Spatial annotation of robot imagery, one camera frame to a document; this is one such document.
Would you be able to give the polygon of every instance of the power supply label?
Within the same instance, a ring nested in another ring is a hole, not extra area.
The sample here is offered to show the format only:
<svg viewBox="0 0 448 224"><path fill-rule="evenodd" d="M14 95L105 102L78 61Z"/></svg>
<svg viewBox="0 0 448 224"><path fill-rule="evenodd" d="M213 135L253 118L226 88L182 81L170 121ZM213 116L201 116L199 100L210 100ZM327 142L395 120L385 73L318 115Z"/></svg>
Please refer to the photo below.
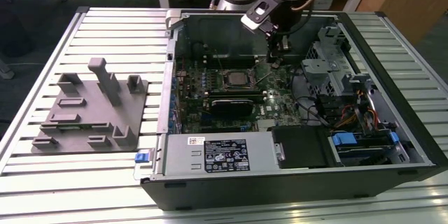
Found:
<svg viewBox="0 0 448 224"><path fill-rule="evenodd" d="M251 170L246 139L205 141L205 159L209 173Z"/></svg>

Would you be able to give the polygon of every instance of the barcode sticker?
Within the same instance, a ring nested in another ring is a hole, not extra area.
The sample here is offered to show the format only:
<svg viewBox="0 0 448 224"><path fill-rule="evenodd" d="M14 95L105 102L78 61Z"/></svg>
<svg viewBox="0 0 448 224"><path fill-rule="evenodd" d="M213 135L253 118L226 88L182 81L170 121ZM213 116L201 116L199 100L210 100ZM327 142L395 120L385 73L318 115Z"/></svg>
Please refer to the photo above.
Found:
<svg viewBox="0 0 448 224"><path fill-rule="evenodd" d="M206 138L203 136L189 137L189 145L205 145Z"/></svg>

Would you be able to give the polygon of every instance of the blue latch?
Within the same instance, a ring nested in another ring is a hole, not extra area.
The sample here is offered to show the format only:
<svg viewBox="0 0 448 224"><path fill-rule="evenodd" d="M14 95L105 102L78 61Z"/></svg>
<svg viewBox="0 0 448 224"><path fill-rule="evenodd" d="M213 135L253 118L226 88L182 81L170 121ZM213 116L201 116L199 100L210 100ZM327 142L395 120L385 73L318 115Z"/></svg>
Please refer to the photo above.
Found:
<svg viewBox="0 0 448 224"><path fill-rule="evenodd" d="M391 133L390 133L390 136L391 136L393 141L394 141L395 144L401 142L401 138L399 138L398 133L391 132Z"/></svg>
<svg viewBox="0 0 448 224"><path fill-rule="evenodd" d="M342 144L358 144L355 135L353 133L337 133L331 138L337 146Z"/></svg>
<svg viewBox="0 0 448 224"><path fill-rule="evenodd" d="M150 153L138 153L135 154L135 163L150 163Z"/></svg>

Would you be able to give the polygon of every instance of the metal slotted worktable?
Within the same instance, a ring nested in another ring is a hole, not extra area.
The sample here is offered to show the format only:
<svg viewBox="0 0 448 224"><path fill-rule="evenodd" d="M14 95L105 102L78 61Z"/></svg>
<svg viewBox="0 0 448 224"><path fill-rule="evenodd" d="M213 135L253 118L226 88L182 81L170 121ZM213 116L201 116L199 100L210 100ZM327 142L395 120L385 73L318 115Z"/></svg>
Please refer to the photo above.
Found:
<svg viewBox="0 0 448 224"><path fill-rule="evenodd" d="M99 55L118 79L141 74L150 81L139 148L155 146L169 43L165 17L166 10L142 8L91 8L87 13L77 13L0 143L3 223L361 223L361 218L365 223L448 221L448 172L374 198L165 212L134 179L135 153L34 155L33 137L61 91L55 85L59 75L77 72L83 80L95 79L87 65ZM353 14L351 18L448 154L447 85L387 18L374 14ZM366 70L357 55L355 60Z"/></svg>

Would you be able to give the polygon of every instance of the chip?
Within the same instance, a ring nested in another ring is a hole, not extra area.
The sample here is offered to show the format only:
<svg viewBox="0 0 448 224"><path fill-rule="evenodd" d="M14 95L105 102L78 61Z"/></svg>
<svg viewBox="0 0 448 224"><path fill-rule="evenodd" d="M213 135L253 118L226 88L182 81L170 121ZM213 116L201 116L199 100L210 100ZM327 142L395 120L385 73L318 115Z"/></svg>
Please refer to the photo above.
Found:
<svg viewBox="0 0 448 224"><path fill-rule="evenodd" d="M246 72L230 72L227 76L229 85L231 86L247 86L249 76Z"/></svg>

